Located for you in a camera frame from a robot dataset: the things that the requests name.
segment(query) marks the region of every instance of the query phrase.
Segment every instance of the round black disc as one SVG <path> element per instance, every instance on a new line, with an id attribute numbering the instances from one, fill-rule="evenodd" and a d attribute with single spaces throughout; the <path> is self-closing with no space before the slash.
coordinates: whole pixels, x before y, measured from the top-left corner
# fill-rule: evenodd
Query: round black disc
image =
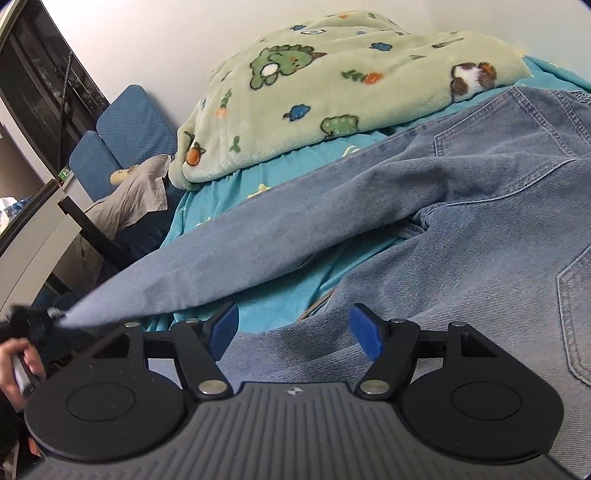
<path id="1" fill-rule="evenodd" d="M 183 394 L 172 381 L 124 359 L 71 364 L 43 384 L 25 410 L 42 450 L 86 463 L 148 451 L 184 416 Z"/>
<path id="2" fill-rule="evenodd" d="M 494 362 L 471 360 L 470 367 L 444 367 L 408 386 L 401 411 L 417 436 L 478 462 L 547 452 L 562 422 L 558 394 L 524 367 L 499 370 Z"/>

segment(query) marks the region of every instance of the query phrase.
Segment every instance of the gray ribbed plate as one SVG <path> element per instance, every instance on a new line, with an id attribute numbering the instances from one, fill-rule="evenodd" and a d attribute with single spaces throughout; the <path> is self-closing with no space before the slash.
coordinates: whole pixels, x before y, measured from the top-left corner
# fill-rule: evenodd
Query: gray ribbed plate
<path id="1" fill-rule="evenodd" d="M 116 442 L 117 439 L 105 439 Z M 245 384 L 202 404 L 146 455 L 109 465 L 47 459 L 26 480 L 567 480 L 548 458 L 473 465 L 433 452 L 386 403 L 344 384 Z"/>

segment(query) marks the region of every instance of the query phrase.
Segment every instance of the person's hand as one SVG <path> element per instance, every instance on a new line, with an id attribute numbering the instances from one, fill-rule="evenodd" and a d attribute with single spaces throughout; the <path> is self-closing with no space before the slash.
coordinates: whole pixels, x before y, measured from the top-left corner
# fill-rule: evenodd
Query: person's hand
<path id="1" fill-rule="evenodd" d="M 25 363 L 34 375 L 45 378 L 45 368 L 37 349 L 26 338 L 11 338 L 0 343 L 0 390 L 6 395 L 16 411 L 21 411 L 27 404 L 18 388 L 12 372 L 12 356 L 23 353 Z"/>

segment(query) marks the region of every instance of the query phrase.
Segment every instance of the jacket pocket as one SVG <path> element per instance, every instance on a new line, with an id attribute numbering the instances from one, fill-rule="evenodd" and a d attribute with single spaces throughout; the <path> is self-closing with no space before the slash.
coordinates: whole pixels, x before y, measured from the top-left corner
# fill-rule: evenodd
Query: jacket pocket
<path id="1" fill-rule="evenodd" d="M 569 370 L 591 386 L 591 247 L 558 275 L 557 285 Z"/>
<path id="2" fill-rule="evenodd" d="M 555 127 L 516 87 L 435 135 L 434 145 L 437 157 L 520 151 L 574 156 Z"/>

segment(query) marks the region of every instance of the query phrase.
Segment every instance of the black sleeve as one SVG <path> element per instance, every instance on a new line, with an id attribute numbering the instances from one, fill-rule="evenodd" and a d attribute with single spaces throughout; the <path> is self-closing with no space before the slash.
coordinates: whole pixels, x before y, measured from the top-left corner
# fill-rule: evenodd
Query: black sleeve
<path id="1" fill-rule="evenodd" d="M 22 419 L 8 399 L 0 393 L 0 463 L 16 445 L 21 428 Z"/>

